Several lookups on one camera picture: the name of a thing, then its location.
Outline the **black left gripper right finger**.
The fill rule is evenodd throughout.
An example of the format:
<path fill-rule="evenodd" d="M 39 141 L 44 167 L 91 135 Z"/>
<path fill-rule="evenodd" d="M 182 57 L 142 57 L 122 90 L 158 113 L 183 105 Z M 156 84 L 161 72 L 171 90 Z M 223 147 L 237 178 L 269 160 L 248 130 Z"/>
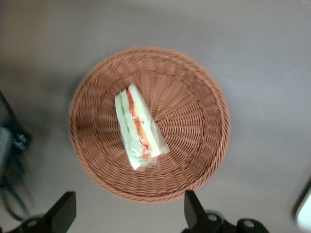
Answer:
<path fill-rule="evenodd" d="M 228 222 L 215 211 L 205 211 L 194 191 L 187 190 L 184 195 L 184 216 L 188 227 L 184 233 L 267 233 L 259 221 L 242 218 L 237 224 Z"/>

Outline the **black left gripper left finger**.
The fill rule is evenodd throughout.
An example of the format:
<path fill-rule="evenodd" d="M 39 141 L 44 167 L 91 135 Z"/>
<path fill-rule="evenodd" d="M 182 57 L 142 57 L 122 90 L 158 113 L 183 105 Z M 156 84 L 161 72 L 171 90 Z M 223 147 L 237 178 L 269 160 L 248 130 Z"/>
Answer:
<path fill-rule="evenodd" d="M 76 193 L 68 191 L 43 215 L 32 216 L 11 233 L 66 233 L 76 218 Z"/>

